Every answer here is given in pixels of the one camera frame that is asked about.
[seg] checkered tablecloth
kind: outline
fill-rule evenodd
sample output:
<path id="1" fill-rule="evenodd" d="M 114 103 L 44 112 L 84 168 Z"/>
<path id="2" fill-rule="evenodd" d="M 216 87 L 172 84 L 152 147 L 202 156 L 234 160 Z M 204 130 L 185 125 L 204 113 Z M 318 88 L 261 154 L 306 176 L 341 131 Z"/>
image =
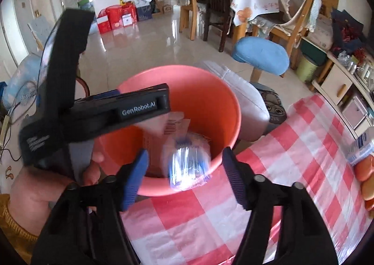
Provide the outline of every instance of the checkered tablecloth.
<path id="1" fill-rule="evenodd" d="M 353 137 L 317 94 L 291 106 L 288 116 L 238 160 L 274 183 L 306 185 L 341 264 L 370 224 L 360 185 L 343 153 Z M 276 207 L 264 262 L 275 255 L 280 213 Z M 135 203 L 122 219 L 144 265 L 218 265 L 231 263 L 249 216 L 236 203 L 221 166 L 205 186 Z"/>

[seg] tiled floor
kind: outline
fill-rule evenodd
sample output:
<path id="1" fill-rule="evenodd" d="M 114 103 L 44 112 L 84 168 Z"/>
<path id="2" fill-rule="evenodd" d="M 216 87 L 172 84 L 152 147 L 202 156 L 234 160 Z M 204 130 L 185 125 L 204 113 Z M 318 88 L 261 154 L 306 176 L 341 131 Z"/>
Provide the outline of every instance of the tiled floor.
<path id="1" fill-rule="evenodd" d="M 168 64 L 198 65 L 204 60 L 226 65 L 245 80 L 249 80 L 252 67 L 233 60 L 231 40 L 227 39 L 225 52 L 218 52 L 219 36 L 209 33 L 207 42 L 201 37 L 198 24 L 197 38 L 189 40 L 189 29 L 179 33 L 179 8 L 174 12 L 141 21 L 134 26 L 117 29 L 103 35 L 89 35 L 87 50 L 80 60 L 82 78 L 92 94 L 115 89 L 127 78 L 148 68 Z M 273 88 L 281 97 L 285 108 L 311 95 L 292 70 L 284 78 L 263 72 L 259 81 Z"/>

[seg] bottle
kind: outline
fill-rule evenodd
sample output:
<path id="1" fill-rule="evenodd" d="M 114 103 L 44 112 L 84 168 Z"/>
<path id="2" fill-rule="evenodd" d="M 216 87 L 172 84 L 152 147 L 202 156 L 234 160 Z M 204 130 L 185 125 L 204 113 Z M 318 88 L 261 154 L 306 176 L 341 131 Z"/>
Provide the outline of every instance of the bottle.
<path id="1" fill-rule="evenodd" d="M 345 157 L 348 163 L 354 166 L 372 152 L 374 152 L 374 127 L 369 127 L 352 143 Z"/>

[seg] mustard yellow sleeve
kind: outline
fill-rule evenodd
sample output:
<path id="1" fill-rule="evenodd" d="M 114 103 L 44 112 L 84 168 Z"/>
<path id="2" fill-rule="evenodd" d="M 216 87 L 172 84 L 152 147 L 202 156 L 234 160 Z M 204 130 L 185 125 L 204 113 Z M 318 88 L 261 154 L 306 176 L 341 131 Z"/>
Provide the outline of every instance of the mustard yellow sleeve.
<path id="1" fill-rule="evenodd" d="M 30 264 L 37 236 L 27 232 L 11 217 L 8 211 L 9 194 L 0 194 L 0 228 L 10 244 Z"/>

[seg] human hand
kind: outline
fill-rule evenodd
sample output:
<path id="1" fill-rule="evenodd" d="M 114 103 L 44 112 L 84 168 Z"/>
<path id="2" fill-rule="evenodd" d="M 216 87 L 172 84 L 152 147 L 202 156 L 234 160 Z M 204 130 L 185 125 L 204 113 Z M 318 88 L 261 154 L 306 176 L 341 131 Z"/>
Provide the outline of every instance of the human hand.
<path id="1" fill-rule="evenodd" d="M 104 160 L 93 152 L 91 164 L 83 173 L 83 185 L 95 184 L 100 178 L 98 163 Z M 23 167 L 16 177 L 8 204 L 9 214 L 29 233 L 38 236 L 50 214 L 49 202 L 56 202 L 73 180 L 35 167 Z"/>

